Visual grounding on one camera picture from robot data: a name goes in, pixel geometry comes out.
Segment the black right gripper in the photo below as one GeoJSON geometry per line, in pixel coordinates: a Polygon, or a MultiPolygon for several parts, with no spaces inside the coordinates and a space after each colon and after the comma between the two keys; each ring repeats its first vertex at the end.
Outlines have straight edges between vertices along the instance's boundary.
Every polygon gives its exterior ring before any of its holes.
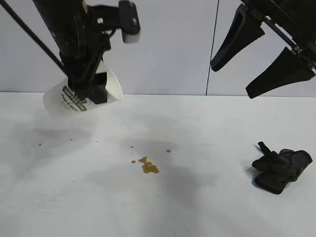
{"type": "Polygon", "coordinates": [[[314,0],[245,0],[211,60],[217,72],[265,33],[265,23],[286,44],[280,55],[247,87],[253,99],[285,85],[316,76],[316,2],[314,0]]]}

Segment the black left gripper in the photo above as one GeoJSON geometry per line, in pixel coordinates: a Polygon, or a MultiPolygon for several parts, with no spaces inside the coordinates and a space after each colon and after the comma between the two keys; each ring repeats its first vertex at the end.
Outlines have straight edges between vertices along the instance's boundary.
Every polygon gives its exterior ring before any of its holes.
{"type": "Polygon", "coordinates": [[[81,58],[65,56],[59,53],[61,61],[71,75],[68,77],[70,88],[85,88],[80,93],[94,104],[107,103],[108,96],[105,85],[107,73],[96,73],[105,51],[111,49],[110,35],[91,36],[85,45],[85,54],[81,58]]]}

